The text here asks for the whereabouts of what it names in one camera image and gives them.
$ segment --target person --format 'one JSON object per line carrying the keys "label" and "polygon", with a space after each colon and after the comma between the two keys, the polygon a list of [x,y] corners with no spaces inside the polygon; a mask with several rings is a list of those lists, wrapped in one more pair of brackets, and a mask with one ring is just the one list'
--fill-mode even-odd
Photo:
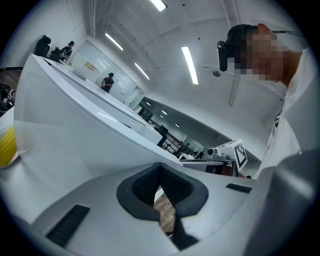
{"label": "person", "polygon": [[67,61],[70,58],[70,55],[72,53],[72,47],[75,45],[74,41],[71,41],[70,43],[68,43],[68,46],[64,47],[61,50],[61,57],[60,60],[61,61]]}
{"label": "person", "polygon": [[[257,179],[263,169],[278,165],[283,159],[297,154],[303,148],[319,147],[319,141],[315,138],[318,136],[315,128],[319,125],[317,120],[313,121],[317,116],[308,117],[312,113],[302,114],[300,110],[306,105],[308,108],[311,104],[319,105],[318,100],[313,100],[313,97],[319,96],[320,79],[318,65],[311,48],[296,52],[281,46],[281,42],[277,40],[270,28],[261,23],[240,24],[232,27],[227,34],[226,44],[228,45],[227,57],[234,59],[236,70],[242,73],[249,69],[254,75],[258,75],[259,80],[281,82],[287,87],[282,113],[275,120],[267,142],[266,154],[253,178]],[[302,119],[311,121],[303,125],[304,135],[299,137],[303,138],[300,140],[300,143],[304,143],[303,148],[298,142],[297,130],[294,132],[289,123],[292,120],[301,122]]]}
{"label": "person", "polygon": [[200,153],[198,154],[198,156],[196,157],[196,159],[201,159],[202,156],[204,155],[204,153],[205,153],[204,150],[203,150],[202,152],[200,152]]}
{"label": "person", "polygon": [[112,85],[114,84],[114,73],[109,73],[109,76],[102,80],[101,82],[101,89],[109,93]]}

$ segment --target fluorescent light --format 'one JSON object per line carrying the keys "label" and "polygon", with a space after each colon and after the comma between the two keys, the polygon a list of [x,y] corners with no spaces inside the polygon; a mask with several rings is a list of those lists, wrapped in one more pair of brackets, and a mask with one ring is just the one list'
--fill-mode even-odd
{"label": "fluorescent light", "polygon": [[138,65],[137,63],[134,63],[134,65],[136,65],[137,68],[145,75],[145,77],[146,77],[148,80],[150,80],[149,76],[147,76],[147,74],[142,70],[141,67],[139,67],[139,65]]}
{"label": "fluorescent light", "polygon": [[115,44],[116,46],[118,46],[121,51],[124,50],[123,47],[122,47],[120,44],[118,44],[118,42],[111,37],[111,35],[109,35],[108,33],[105,33],[105,35],[106,35],[107,38],[109,38],[112,42],[114,42],[114,44]]}
{"label": "fluorescent light", "polygon": [[191,75],[191,78],[192,78],[192,82],[195,85],[198,85],[199,83],[198,83],[198,78],[197,78],[197,74],[196,74],[196,69],[195,69],[195,65],[194,65],[194,62],[193,62],[192,57],[191,57],[191,53],[190,53],[189,47],[185,46],[185,47],[181,47],[181,49],[182,49],[182,52],[184,54],[186,63],[188,64],[190,75]]}
{"label": "fluorescent light", "polygon": [[111,68],[111,66],[108,64],[108,63],[106,63],[104,60],[102,60],[105,64],[107,64],[110,68]]}
{"label": "fluorescent light", "polygon": [[150,0],[150,1],[155,5],[155,7],[159,10],[159,12],[167,8],[167,6],[161,0]]}
{"label": "fluorescent light", "polygon": [[124,79],[124,77],[123,77],[122,75],[120,75],[118,72],[117,72],[117,74],[118,74],[120,77],[122,77],[122,78],[123,78],[123,80],[126,80],[126,79]]}

